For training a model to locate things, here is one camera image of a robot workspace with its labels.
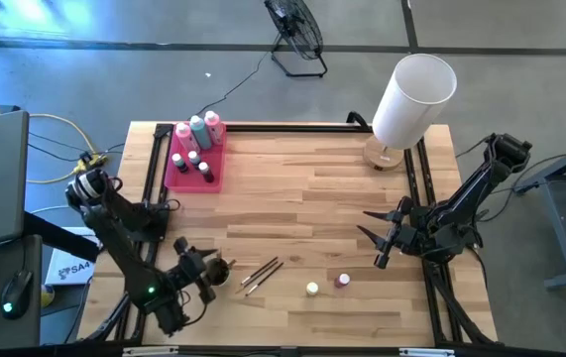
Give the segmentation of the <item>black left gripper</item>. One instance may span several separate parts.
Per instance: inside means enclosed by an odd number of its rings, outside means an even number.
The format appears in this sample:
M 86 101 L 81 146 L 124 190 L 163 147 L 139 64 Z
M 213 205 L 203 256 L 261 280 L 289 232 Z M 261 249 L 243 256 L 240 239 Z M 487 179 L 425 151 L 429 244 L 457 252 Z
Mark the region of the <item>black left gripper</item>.
M 211 287 L 223 286 L 228 281 L 228 271 L 207 272 L 204 259 L 218 253 L 217 249 L 196 249 L 189 246 L 185 237 L 177 238 L 173 248 L 178 255 L 178 263 L 170 269 L 170 281 L 180 291 L 191 284 L 199 288 L 203 303 L 211 303 L 216 294 Z

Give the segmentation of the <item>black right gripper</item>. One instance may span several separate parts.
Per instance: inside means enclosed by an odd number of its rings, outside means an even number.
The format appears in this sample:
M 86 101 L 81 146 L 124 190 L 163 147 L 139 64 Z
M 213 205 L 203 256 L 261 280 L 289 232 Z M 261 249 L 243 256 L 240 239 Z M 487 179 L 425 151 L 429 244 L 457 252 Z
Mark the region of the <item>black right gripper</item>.
M 410 215 L 413 208 L 413 200 L 408 196 L 404 196 L 399 201 L 397 208 L 391 212 L 381 213 L 364 211 L 364 214 L 368 216 L 390 222 L 393 225 L 386 237 L 380 236 L 363 226 L 357 225 L 357 228 L 373 242 L 376 249 L 380 252 L 374 262 L 374 265 L 377 268 L 385 269 L 387 267 L 390 259 L 389 253 L 391 248 L 398 247 L 402 252 L 408 253 L 410 248 L 413 246 L 417 230 L 412 226 L 403 223 L 403 220 Z

